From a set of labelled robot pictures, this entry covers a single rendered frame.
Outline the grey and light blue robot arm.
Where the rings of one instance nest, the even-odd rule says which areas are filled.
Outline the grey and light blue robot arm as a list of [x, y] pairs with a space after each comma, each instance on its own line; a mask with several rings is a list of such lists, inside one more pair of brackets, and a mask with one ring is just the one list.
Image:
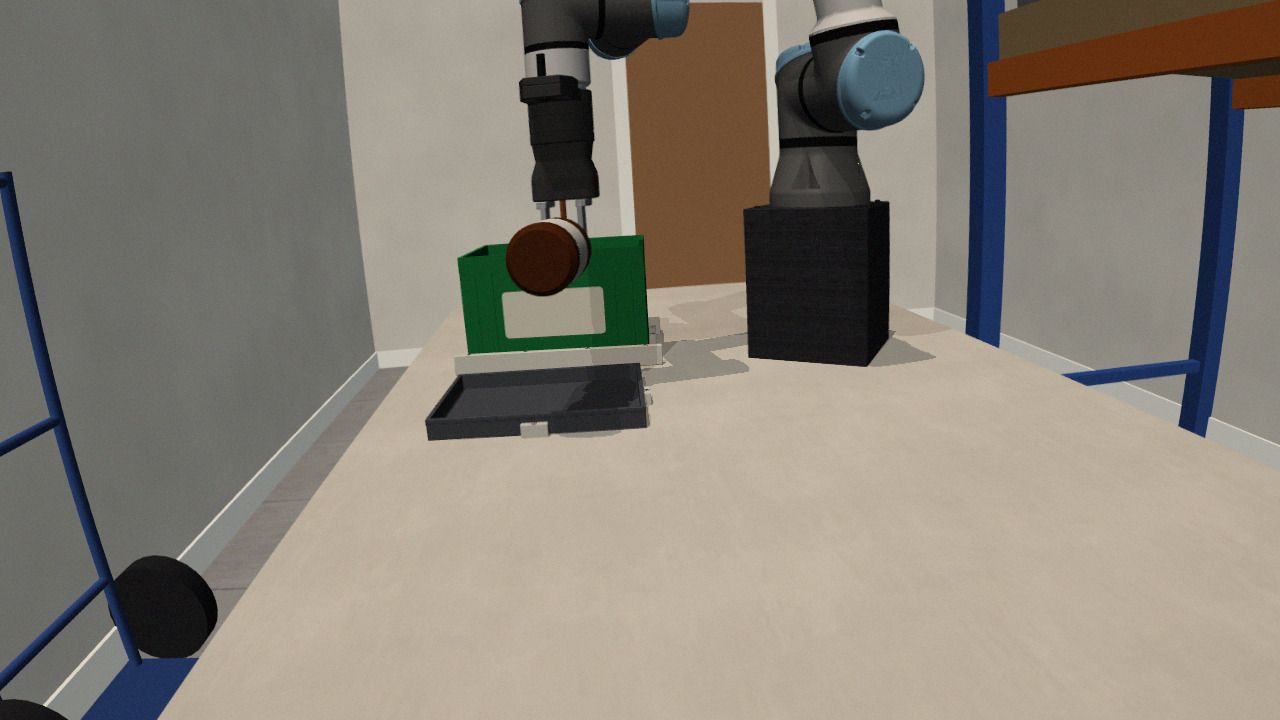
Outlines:
[[[648, 38], [684, 35], [689, 23], [689, 0], [518, 3], [524, 55], [590, 47], [616, 60]], [[882, 129], [913, 111], [924, 87], [922, 56], [881, 0], [813, 3], [810, 42], [788, 47], [776, 61], [780, 160], [771, 208], [869, 205], [858, 129]]]

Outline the green plastic crate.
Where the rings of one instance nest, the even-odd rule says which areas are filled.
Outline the green plastic crate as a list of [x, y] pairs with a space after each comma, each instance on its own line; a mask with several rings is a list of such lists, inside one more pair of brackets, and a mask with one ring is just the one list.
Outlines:
[[458, 260], [468, 354], [649, 345], [644, 234], [589, 238], [590, 263], [559, 293], [525, 293], [508, 243]]

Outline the brown bottle with white label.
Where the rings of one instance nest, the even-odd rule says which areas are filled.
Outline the brown bottle with white label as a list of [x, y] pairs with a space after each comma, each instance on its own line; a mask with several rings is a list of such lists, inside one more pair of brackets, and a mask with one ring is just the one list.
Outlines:
[[509, 240], [506, 266], [520, 290], [545, 297], [582, 275], [590, 258], [591, 243], [582, 227], [554, 217], [524, 227]]

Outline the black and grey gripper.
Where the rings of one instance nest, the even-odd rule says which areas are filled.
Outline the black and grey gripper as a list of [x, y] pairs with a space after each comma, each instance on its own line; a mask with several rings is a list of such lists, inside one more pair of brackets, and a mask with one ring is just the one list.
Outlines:
[[524, 60], [526, 78], [518, 82], [518, 92], [520, 102], [529, 104], [536, 161], [532, 202], [545, 220], [556, 201], [577, 199], [579, 225], [588, 232], [585, 206], [600, 196], [593, 163], [593, 92], [586, 88], [591, 85], [589, 51], [545, 49], [525, 54]]

